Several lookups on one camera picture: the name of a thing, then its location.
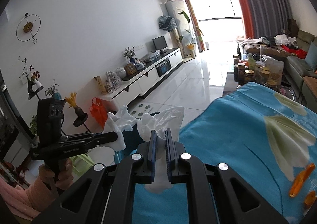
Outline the pink sleeve left forearm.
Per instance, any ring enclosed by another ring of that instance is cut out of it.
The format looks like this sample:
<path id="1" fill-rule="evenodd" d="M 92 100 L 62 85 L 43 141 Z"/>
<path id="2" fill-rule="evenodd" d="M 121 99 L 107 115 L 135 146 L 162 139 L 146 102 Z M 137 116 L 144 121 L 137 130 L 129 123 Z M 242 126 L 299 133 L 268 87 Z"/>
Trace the pink sleeve left forearm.
<path id="1" fill-rule="evenodd" d="M 19 185 L 10 186 L 1 178 L 1 196 L 13 215 L 27 221 L 32 221 L 55 200 L 40 177 L 25 190 Z"/>

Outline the left hand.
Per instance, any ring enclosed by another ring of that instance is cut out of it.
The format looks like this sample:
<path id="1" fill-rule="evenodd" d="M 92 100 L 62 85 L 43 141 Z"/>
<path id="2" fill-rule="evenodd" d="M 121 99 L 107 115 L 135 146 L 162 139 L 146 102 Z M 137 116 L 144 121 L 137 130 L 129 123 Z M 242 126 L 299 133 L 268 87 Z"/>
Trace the left hand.
<path id="1" fill-rule="evenodd" d="M 39 177 L 41 181 L 51 190 L 50 181 L 54 180 L 55 173 L 47 168 L 45 164 L 39 167 Z M 70 159 L 66 159 L 58 174 L 55 186 L 61 190 L 67 190 L 73 184 L 73 163 Z"/>

